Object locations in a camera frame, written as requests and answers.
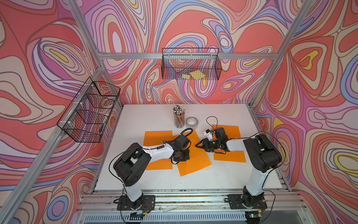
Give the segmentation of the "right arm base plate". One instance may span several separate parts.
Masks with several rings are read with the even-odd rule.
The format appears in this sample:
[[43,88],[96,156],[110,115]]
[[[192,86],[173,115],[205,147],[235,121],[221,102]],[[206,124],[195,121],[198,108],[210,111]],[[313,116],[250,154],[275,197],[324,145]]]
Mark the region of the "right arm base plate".
[[229,194],[224,200],[229,203],[232,210],[249,209],[264,211],[268,207],[264,193],[258,196],[251,196],[249,193]]

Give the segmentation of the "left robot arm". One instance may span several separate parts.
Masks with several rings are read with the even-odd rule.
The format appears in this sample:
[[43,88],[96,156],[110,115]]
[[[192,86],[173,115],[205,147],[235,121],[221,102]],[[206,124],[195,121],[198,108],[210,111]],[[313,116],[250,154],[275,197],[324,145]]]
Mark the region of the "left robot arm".
[[111,161],[118,179],[123,184],[126,199],[131,203],[142,199],[143,192],[138,181],[150,163],[169,159],[172,164],[178,164],[190,159],[191,141],[188,136],[193,131],[192,128],[187,128],[174,140],[163,141],[161,145],[145,147],[133,143],[118,159]]

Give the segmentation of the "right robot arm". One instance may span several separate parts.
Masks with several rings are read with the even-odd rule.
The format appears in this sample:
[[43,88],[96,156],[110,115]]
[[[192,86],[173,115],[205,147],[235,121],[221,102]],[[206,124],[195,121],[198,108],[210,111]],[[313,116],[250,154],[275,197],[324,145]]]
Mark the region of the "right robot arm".
[[281,153],[264,134],[248,138],[217,138],[216,140],[205,138],[195,146],[213,153],[217,153],[219,149],[226,153],[240,149],[246,150],[253,165],[249,182],[244,186],[240,199],[246,208],[252,208],[256,203],[263,201],[268,176],[279,167],[282,161]]

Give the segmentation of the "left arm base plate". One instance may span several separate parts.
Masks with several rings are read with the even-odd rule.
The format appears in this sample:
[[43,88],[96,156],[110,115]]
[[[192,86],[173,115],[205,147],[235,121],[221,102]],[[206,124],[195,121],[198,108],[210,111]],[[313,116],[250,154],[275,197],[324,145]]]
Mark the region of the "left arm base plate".
[[155,195],[142,195],[138,200],[132,202],[128,196],[120,196],[113,202],[117,202],[118,211],[152,211],[155,209]]

